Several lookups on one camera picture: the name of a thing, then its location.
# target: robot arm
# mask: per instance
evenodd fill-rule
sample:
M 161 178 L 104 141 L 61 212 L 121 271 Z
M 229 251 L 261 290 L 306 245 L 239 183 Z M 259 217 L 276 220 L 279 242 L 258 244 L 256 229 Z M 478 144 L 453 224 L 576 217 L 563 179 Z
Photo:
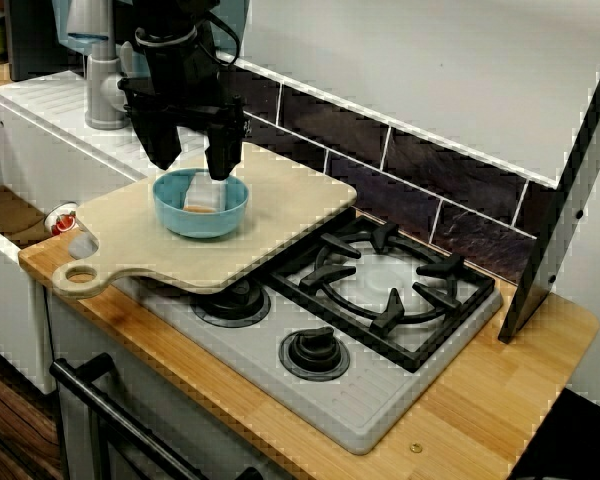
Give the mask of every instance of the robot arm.
M 240 96 L 218 82 L 219 65 L 211 22 L 240 41 L 210 10 L 219 0 L 134 0 L 142 48 L 151 78 L 125 78 L 125 110 L 138 138 L 159 168 L 166 170 L 181 153 L 177 127 L 202 131 L 213 179 L 226 179 L 240 163 L 248 121 Z

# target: cable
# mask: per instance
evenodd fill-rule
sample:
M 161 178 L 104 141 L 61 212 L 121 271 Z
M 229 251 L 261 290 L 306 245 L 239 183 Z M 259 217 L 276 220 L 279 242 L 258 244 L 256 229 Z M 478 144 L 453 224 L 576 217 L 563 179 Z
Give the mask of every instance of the cable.
M 215 24 L 218 28 L 223 30 L 227 35 L 229 35 L 233 39 L 233 41 L 236 44 L 236 54 L 233 57 L 233 60 L 231 60 L 231 62 L 223 62 L 222 60 L 217 58 L 215 55 L 211 55 L 211 53 L 209 53 L 209 51 L 206 48 L 204 48 L 204 45 L 202 45 L 202 43 L 200 43 L 200 48 L 207 55 L 207 57 L 209 57 L 211 59 L 211 61 L 217 63 L 218 65 L 222 65 L 223 67 L 230 67 L 231 65 L 236 63 L 236 60 L 238 60 L 238 58 L 240 57 L 240 48 L 241 48 L 240 37 L 238 37 L 236 32 L 234 32 L 229 25 L 224 23 L 214 13 L 207 12 L 207 16 L 208 16 L 208 20 L 211 23 Z

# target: oven door handle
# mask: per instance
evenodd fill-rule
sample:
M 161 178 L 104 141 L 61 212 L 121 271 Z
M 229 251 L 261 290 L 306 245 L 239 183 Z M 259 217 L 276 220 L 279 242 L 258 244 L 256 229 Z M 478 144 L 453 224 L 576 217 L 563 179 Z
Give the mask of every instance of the oven door handle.
M 208 480 L 200 470 L 178 455 L 136 418 L 111 400 L 106 393 L 92 384 L 114 368 L 111 356 L 101 353 L 78 368 L 71 367 L 64 358 L 59 358 L 51 364 L 49 371 L 99 419 L 174 480 Z M 249 468 L 238 479 L 262 480 L 262 476 L 255 469 Z

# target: sponge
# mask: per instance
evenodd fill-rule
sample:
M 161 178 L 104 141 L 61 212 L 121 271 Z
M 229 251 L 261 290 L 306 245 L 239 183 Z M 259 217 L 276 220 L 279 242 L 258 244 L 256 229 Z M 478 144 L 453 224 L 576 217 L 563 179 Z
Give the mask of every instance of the sponge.
M 215 213 L 225 210 L 226 180 L 213 180 L 208 172 L 198 172 L 191 179 L 183 210 L 195 213 Z

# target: white sink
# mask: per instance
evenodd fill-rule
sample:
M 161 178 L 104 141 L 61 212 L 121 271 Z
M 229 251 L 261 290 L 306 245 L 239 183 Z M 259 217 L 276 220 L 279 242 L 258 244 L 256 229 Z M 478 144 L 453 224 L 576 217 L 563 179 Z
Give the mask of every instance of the white sink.
M 204 152 L 205 137 L 180 130 L 182 161 Z M 0 87 L 0 184 L 43 213 L 78 204 L 157 174 L 129 126 L 84 124 L 84 80 L 71 72 Z M 0 353 L 43 393 L 55 389 L 42 287 L 0 235 Z

